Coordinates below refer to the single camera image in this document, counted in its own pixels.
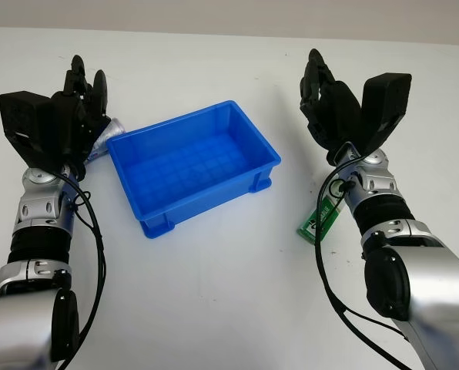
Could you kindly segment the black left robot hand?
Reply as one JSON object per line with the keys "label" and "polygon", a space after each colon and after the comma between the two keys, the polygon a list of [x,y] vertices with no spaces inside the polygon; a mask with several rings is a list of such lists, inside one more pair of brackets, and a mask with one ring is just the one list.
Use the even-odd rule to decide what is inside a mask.
{"label": "black left robot hand", "polygon": [[59,128],[62,161],[81,181],[86,174],[85,161],[93,144],[111,121],[106,115],[108,89],[105,73],[98,70],[93,83],[88,83],[83,60],[80,55],[74,55],[71,69],[65,74],[63,90],[53,94],[52,103]]}

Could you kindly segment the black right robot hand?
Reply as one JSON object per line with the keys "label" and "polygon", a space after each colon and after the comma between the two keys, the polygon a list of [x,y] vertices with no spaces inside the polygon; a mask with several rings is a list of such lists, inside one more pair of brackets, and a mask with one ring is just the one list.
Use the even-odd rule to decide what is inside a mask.
{"label": "black right robot hand", "polygon": [[327,162],[335,166],[335,156],[360,123],[360,104],[347,84],[333,77],[317,49],[310,50],[300,80],[300,110],[312,137],[327,151]]}

